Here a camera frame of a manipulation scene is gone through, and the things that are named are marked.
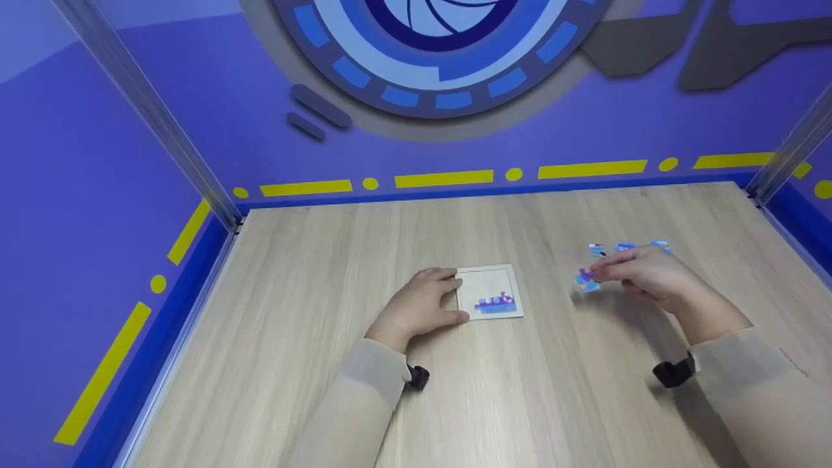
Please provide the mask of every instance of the yellow dashed line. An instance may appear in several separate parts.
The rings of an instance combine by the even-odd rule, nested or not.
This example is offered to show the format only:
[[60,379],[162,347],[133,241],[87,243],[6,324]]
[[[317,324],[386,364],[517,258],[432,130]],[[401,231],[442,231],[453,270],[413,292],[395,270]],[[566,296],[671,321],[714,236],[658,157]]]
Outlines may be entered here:
[[116,371],[118,371],[119,366],[127,356],[127,352],[133,346],[133,341],[139,336],[139,331],[145,325],[145,321],[150,314],[150,307],[143,302],[138,302],[133,307],[133,312],[124,322],[124,326],[121,327],[118,336],[110,345],[104,359],[98,364],[92,378],[87,383],[81,396],[78,397],[78,401],[75,402],[69,416],[63,422],[63,426],[55,435],[53,440],[56,443],[74,446],[78,441],[84,426],[89,422],[92,412],[95,411],[98,402],[104,396],[104,392],[110,385],[113,376],[116,375]]
[[808,173],[809,173],[809,171],[811,171],[811,170],[812,170],[812,165],[811,165],[811,164],[809,164],[809,163],[808,163],[808,162],[806,162],[806,161],[803,161],[803,162],[802,162],[802,163],[801,163],[801,164],[797,167],[797,169],[795,169],[794,175],[795,175],[795,177],[797,177],[797,178],[799,178],[799,179],[802,179],[803,177],[806,177],[806,174],[808,174]]
[[185,257],[185,254],[188,252],[188,248],[191,247],[191,243],[194,241],[196,234],[200,231],[202,223],[205,222],[208,217],[208,213],[210,213],[210,205],[203,199],[199,206],[194,210],[194,213],[191,215],[191,219],[189,219],[185,224],[185,227],[182,229],[182,233],[180,233],[179,237],[176,238],[176,242],[173,243],[171,251],[167,252],[167,258],[172,261],[174,265],[179,266],[182,258]]
[[612,176],[618,174],[640,174],[647,166],[647,159],[635,161],[589,162],[586,164],[564,164],[561,166],[540,166],[538,179],[559,179],[564,177]]
[[494,171],[437,172],[396,176],[396,188],[436,187],[443,185],[481,184],[494,182]]
[[261,185],[260,191],[263,192],[263,197],[314,195],[316,193],[351,192],[353,184],[349,180],[273,184]]
[[737,154],[714,154],[700,156],[696,160],[694,169],[724,169],[726,167],[764,166],[773,152],[742,152]]

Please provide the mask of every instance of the circular wall decoration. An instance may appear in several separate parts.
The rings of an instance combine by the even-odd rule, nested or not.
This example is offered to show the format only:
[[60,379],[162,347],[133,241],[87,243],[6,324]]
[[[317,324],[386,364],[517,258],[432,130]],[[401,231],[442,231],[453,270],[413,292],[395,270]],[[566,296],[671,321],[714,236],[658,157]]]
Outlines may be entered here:
[[332,83],[416,118],[470,115],[538,84],[611,0],[275,0],[286,29]]
[[518,0],[367,0],[367,8],[394,39],[444,52],[470,46],[503,23]]

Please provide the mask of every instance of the table surface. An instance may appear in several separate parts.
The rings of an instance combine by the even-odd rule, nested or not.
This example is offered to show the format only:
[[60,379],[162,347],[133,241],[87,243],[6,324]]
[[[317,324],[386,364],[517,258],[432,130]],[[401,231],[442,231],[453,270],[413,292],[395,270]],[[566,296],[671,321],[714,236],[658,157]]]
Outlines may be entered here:
[[404,395],[377,466],[743,466],[694,381],[651,375],[685,355],[673,319],[573,290],[588,242],[656,239],[832,393],[832,295],[733,183],[256,210],[132,465],[281,466],[414,272],[511,263],[525,317],[412,343],[431,380]]

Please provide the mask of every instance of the right hand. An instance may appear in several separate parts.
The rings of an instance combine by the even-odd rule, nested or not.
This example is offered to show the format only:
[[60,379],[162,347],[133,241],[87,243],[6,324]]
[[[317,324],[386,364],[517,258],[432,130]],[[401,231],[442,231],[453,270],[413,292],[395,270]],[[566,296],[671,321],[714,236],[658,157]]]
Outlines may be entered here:
[[616,252],[589,267],[595,281],[621,281],[625,291],[651,299],[676,314],[687,298],[711,288],[681,260],[659,246]]

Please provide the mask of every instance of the sleeve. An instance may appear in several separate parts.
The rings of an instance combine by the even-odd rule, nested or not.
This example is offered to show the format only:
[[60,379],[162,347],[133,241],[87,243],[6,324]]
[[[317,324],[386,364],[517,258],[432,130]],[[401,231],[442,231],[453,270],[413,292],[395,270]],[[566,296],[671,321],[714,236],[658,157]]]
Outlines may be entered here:
[[372,468],[409,380],[404,354],[360,341],[301,432],[288,467]]
[[832,466],[832,403],[757,330],[705,341],[691,354],[696,379],[749,466]]

